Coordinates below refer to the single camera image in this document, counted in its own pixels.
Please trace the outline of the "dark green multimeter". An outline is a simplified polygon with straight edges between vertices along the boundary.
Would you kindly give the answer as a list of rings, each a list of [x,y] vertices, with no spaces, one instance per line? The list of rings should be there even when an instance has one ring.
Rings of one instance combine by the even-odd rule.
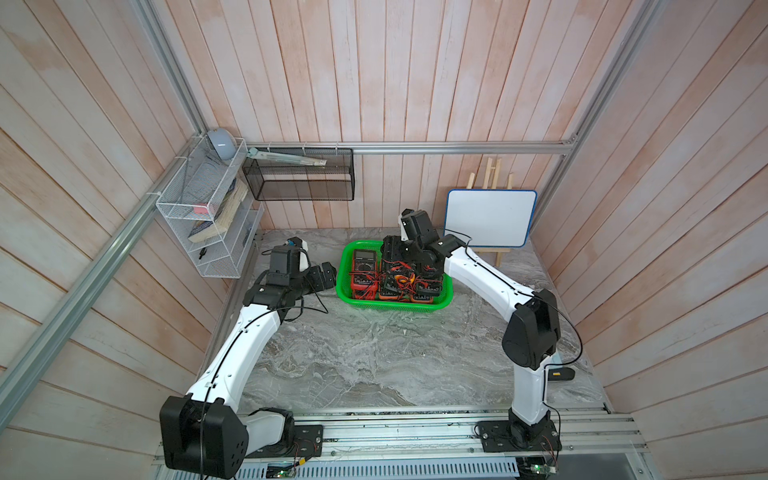
[[[413,283],[411,299],[414,303],[433,303],[442,293],[442,279],[417,277]]]

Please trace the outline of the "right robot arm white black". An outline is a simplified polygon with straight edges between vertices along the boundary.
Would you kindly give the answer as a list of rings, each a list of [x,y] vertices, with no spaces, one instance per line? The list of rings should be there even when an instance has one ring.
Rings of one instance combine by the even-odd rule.
[[[405,209],[399,217],[396,251],[407,262],[456,280],[489,303],[507,322],[502,349],[514,363],[514,395],[507,437],[518,447],[554,430],[545,405],[547,366],[561,338],[554,294],[535,291],[504,275],[453,234],[440,236],[424,210]]]

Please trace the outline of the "dark red DT9205A multimeter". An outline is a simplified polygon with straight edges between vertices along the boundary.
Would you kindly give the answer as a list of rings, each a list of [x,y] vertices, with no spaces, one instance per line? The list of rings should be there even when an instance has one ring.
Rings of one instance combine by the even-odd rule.
[[[379,287],[377,254],[373,250],[356,249],[350,270],[352,294],[358,300],[375,300]]]

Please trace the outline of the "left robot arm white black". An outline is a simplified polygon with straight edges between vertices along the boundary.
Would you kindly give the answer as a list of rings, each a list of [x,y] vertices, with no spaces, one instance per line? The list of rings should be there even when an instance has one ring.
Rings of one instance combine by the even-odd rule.
[[[247,456],[281,457],[297,452],[292,412],[261,407],[241,416],[247,380],[290,311],[306,310],[305,296],[336,285],[328,262],[311,262],[298,237],[272,248],[270,265],[246,291],[235,326],[210,365],[183,396],[169,397],[159,412],[167,468],[202,479],[233,479]]]

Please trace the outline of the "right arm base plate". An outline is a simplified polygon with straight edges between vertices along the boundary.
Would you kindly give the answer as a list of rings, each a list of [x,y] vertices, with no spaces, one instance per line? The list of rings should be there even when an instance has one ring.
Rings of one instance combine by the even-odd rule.
[[[559,432],[548,417],[535,425],[519,420],[480,421],[475,425],[485,453],[554,452],[562,449]]]

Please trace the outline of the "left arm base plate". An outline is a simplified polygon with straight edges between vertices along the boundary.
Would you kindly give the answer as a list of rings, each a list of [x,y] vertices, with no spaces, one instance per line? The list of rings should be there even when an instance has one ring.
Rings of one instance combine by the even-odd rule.
[[[321,424],[293,426],[281,440],[246,455],[247,458],[294,458],[311,459],[322,455],[324,427]]]

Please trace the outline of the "yellow multimeter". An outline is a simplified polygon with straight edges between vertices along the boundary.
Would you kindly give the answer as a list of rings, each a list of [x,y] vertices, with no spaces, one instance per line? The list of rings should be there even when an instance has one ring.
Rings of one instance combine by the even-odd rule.
[[[418,276],[413,271],[391,273],[386,285],[397,297],[413,296],[417,294]]]

